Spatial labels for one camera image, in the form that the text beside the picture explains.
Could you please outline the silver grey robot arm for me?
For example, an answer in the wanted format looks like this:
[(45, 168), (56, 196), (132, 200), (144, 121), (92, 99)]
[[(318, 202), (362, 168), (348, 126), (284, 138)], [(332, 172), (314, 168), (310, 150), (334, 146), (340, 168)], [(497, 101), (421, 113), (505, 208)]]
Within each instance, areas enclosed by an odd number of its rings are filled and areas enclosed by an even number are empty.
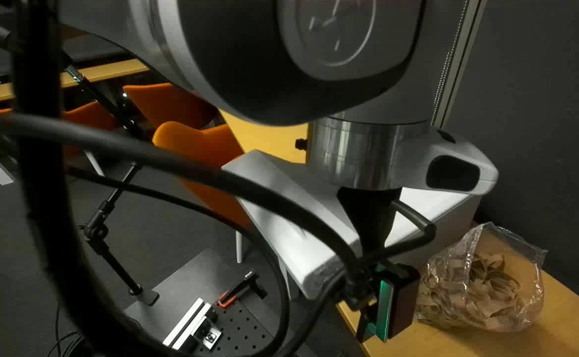
[(372, 277), (368, 333), (411, 325), (419, 273), (388, 244), (405, 188), (487, 194), (499, 168), (431, 125), (477, 0), (62, 0), (60, 21), (249, 121), (310, 126), (308, 168), (336, 184)]

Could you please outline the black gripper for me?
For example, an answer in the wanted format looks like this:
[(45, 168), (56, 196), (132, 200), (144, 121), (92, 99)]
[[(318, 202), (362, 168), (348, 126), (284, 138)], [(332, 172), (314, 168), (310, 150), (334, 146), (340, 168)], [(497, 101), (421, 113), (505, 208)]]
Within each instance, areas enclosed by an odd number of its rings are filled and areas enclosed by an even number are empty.
[(378, 301), (362, 309), (358, 341), (390, 341), (413, 323), (421, 273), (405, 263), (378, 265)]

